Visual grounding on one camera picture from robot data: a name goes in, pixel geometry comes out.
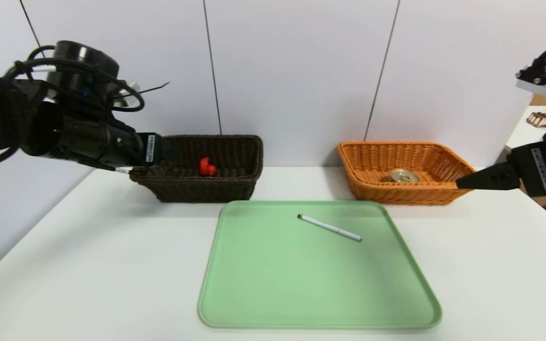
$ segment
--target table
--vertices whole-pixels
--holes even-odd
[[[265,168],[253,199],[352,199],[342,168]],[[0,262],[0,341],[546,340],[546,211],[520,190],[389,206],[442,308],[424,331],[217,330],[197,300],[218,204],[96,170]]]
[[[546,128],[537,128],[526,122],[526,119],[533,112],[546,112],[546,106],[528,106],[526,108],[515,130],[509,136],[505,149],[511,151],[511,149],[520,147],[520,145],[542,141],[542,136],[546,133]]]

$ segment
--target red object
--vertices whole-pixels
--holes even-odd
[[[216,166],[210,164],[210,158],[203,158],[200,161],[199,175],[214,175],[217,172]]]
[[[214,175],[216,173],[217,169],[216,169],[216,166],[214,166],[214,164],[211,164],[208,166],[208,174],[210,176]]]

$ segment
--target can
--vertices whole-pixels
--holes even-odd
[[[419,181],[418,176],[407,169],[395,168],[391,170],[390,182],[392,183],[417,183]]]

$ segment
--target white pen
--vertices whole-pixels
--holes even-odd
[[[345,237],[349,237],[351,239],[355,239],[358,242],[362,241],[362,238],[358,236],[357,234],[353,234],[349,231],[345,231],[343,229],[339,229],[338,227],[334,227],[332,225],[328,225],[327,223],[320,222],[319,220],[315,220],[314,218],[309,218],[306,215],[299,214],[299,219],[305,220],[305,222],[310,222],[311,224],[315,224],[317,226],[323,227],[325,229],[329,229],[330,231],[336,232],[338,234],[344,235]]]

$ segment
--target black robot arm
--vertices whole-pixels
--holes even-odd
[[[52,58],[34,59],[54,49]],[[33,72],[48,72],[34,80]],[[17,149],[33,156],[73,160],[114,170],[152,166],[161,159],[161,136],[136,133],[113,111],[145,106],[137,89],[117,79],[119,66],[95,48],[59,41],[31,52],[0,78],[0,162]],[[26,74],[28,80],[17,80]],[[138,103],[128,107],[132,100]]]
[[[517,86],[546,97],[546,51],[516,73]],[[508,190],[520,187],[531,197],[546,196],[546,134],[543,140],[513,148],[507,162],[495,164],[456,181],[458,188]]]

